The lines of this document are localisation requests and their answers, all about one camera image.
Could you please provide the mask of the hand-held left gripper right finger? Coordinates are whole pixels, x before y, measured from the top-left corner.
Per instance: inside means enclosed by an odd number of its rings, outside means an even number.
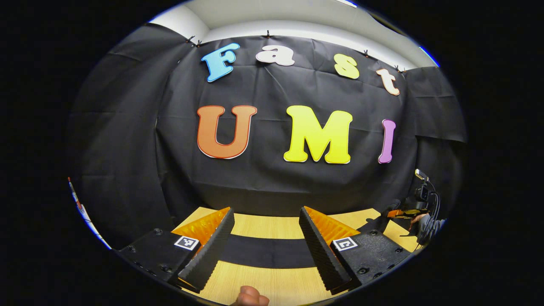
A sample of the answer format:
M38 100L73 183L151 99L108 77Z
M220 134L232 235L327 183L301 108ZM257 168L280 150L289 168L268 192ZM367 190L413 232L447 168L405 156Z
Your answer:
M367 219L354 229L310 207L299 225L325 289L332 294L367 286L392 271L411 252L385 235L388 219Z

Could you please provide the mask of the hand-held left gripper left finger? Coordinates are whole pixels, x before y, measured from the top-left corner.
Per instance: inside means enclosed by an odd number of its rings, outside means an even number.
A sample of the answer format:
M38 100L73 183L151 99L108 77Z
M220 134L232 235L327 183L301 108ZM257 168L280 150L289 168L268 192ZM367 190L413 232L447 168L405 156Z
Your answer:
M221 258L235 218L226 207L167 231L155 228L117 251L163 283L200 293Z

